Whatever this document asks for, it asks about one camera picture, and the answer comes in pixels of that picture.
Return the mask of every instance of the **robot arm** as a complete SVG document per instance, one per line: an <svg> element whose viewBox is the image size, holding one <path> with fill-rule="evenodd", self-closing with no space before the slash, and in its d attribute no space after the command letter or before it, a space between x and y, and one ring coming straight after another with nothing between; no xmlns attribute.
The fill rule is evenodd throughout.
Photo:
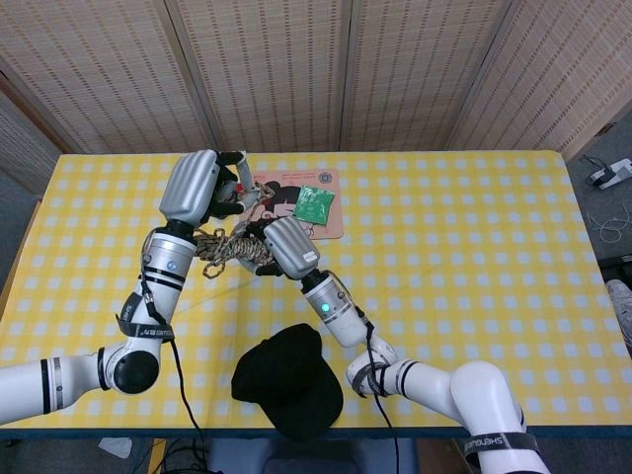
<svg viewBox="0 0 632 474"><path fill-rule="evenodd" d="M228 165L237 168L240 194ZM0 368L0 425L69 407L98 388L135 394L151 387L160 371L161 346L174 338L170 324L196 251L194 230L210 216L242 213L258 195L245 153L202 150L183 156L160 203L167 223L147 236L138 283L117 317L127 340L91 355Z"/></svg>
<svg viewBox="0 0 632 474"><path fill-rule="evenodd" d="M263 240L276 265L276 272L265 274L253 265L247 269L256 275L285 274L300 280L305 298L341 346L367 345L347 369L347 380L357 394L401 395L453 419L471 433L466 455L478 454L484 474L549 473L497 367L473 361L449 373L399 359L372 333L372 325L336 275L318 270L320 254L293 217L254 223L245 232Z"/></svg>

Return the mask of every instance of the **green packet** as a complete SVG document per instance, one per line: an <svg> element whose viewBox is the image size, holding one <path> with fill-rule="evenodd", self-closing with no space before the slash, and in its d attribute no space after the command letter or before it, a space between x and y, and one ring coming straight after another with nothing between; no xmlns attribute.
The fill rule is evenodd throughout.
<svg viewBox="0 0 632 474"><path fill-rule="evenodd" d="M329 218L329 208L336 193L331 191L303 186L298 194L294 217L314 224L327 225Z"/></svg>

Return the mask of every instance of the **floor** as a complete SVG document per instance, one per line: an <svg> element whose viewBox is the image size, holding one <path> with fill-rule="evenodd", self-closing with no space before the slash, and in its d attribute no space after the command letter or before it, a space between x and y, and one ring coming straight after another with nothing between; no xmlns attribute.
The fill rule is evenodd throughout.
<svg viewBox="0 0 632 474"><path fill-rule="evenodd" d="M606 163L629 157L632 149L632 114L621 120L613 130L598 142L589 152ZM599 239L594 224L588 221L588 213L599 221L619 216L625 217L623 204L632 211L632 179L609 190L595 190L586 185L585 177L595 167L584 161L576 161L569 165L569 174L573 183L594 251L599 259L632 253L632 226L625 229L620 241L605 243ZM31 195L0 173L0 287L5 278L22 240L36 201ZM13 445L0 441L0 473L2 474L48 474L63 472L66 474L97 472L113 474L146 473L148 456L143 458L151 446L152 439L136 438L132 443L131 455L128 459L119 459L98 448L98 439L39 439L24 440ZM390 440L381 444L390 449ZM632 438L543 438L539 440L542 457L552 473L557 474L603 474L628 472L632 461ZM179 440L181 446L190 444L190 440ZM192 454L181 451L170 459L169 468L188 468L195 462ZM239 452L243 458L244 451ZM382 472L392 472L389 455L380 456L377 468ZM297 470L295 465L286 465L283 472L312 472L308 468ZM279 465L271 466L268 472L281 472ZM330 474L336 471L329 466ZM414 469L409 465L405 472ZM354 472L351 466L346 472Z"/></svg>

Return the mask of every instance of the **cartoon mouse pad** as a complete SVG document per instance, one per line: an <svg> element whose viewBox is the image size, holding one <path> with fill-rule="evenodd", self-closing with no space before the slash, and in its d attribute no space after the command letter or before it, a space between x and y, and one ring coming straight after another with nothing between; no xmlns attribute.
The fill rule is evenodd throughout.
<svg viewBox="0 0 632 474"><path fill-rule="evenodd" d="M253 220L271 219L292 215L301 186L313 186L336 194L329 210L327 225L299 221L312 240L340 239L343 236L343 212L340 183L336 170L269 171L254 173L255 181L270 186L275 195L255 209Z"/></svg>

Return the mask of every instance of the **yellow checkered tablecloth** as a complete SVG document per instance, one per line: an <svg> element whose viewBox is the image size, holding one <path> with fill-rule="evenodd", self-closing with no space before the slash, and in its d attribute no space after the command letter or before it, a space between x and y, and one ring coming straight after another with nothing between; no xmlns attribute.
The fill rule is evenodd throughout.
<svg viewBox="0 0 632 474"><path fill-rule="evenodd" d="M123 339L114 313L132 291L147 232L179 155L65 155L28 237L0 323L0 363L85 354ZM250 154L254 170L336 168L345 236L318 242L379 335L445 370L486 359L507 374L531 425L632 423L632 364L562 158L552 152ZM232 226L232 222L223 225ZM240 355L308 322L345 392L337 428L382 427L344 379L343 350L298 283L194 262L173 325L189 400L207 428L269 428L233 401ZM453 423L389 397L397 427ZM148 392L94 391L8 428L189 428L169 348Z"/></svg>

